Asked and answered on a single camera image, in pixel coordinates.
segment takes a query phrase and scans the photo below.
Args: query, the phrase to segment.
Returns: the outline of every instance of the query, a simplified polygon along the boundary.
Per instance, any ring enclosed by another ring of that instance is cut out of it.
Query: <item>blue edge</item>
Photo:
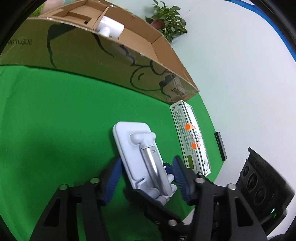
[[[286,47],[288,48],[290,54],[292,55],[292,57],[296,61],[296,53],[293,51],[293,49],[292,49],[291,45],[289,44],[288,40],[286,39],[286,37],[279,30],[279,28],[274,24],[274,22],[264,12],[261,11],[260,8],[258,8],[256,5],[252,5],[252,4],[246,3],[241,0],[225,0],[225,1],[235,3],[241,7],[251,10],[252,12],[257,13],[259,16],[261,16],[263,19],[265,19],[273,27],[273,29],[277,32],[277,34],[280,36],[280,38],[283,40],[283,42],[285,43]]]

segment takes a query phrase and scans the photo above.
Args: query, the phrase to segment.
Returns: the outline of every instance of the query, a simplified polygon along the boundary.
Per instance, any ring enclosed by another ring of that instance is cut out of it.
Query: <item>silver screw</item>
[[[198,178],[195,179],[195,182],[199,183],[199,184],[203,184],[203,183],[205,183],[205,179],[203,179],[201,177],[198,177]]]
[[[62,190],[62,191],[66,190],[66,189],[68,189],[68,185],[67,184],[62,184],[62,185],[59,186],[59,189]]]
[[[232,183],[228,184],[227,187],[228,187],[230,190],[235,190],[235,189],[237,188],[237,187],[236,187],[234,184],[232,184]]]
[[[92,178],[92,179],[90,180],[90,182],[91,182],[92,184],[98,183],[99,181],[100,181],[100,179],[97,178],[97,177],[94,177],[94,178]]]
[[[168,221],[168,224],[169,224],[171,227],[174,227],[174,226],[176,226],[178,223],[177,223],[177,221],[176,221],[175,219],[170,219],[170,220]]]

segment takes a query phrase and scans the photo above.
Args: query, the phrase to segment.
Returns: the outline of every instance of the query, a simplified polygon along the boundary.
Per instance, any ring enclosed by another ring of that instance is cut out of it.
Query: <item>green tablecloth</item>
[[[188,103],[207,148],[208,177],[214,180],[222,166],[214,127],[199,95]],[[82,184],[118,155],[112,135],[117,122],[147,123],[164,162],[182,156],[168,104],[74,74],[0,66],[0,117],[0,214],[18,241],[29,240],[61,183]],[[125,186],[121,177],[103,208],[111,240],[160,240],[156,225],[125,199]],[[179,190],[166,207],[181,218],[192,210]]]

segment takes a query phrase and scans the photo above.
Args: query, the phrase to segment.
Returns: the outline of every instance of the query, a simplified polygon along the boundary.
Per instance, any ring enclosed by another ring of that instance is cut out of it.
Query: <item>cardboard box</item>
[[[103,16],[125,26],[118,40],[94,31]],[[167,103],[199,92],[158,30],[106,1],[76,1],[25,20],[0,56],[0,65],[16,64],[93,77]]]
[[[195,173],[211,173],[207,151],[191,105],[180,100],[170,106],[177,129],[184,164]]]

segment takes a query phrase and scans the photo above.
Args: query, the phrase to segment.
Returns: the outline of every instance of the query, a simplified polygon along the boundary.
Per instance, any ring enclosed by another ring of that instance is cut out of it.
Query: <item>white box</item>
[[[205,144],[193,108],[183,100],[170,106],[185,166],[195,173],[207,176],[211,173]]]

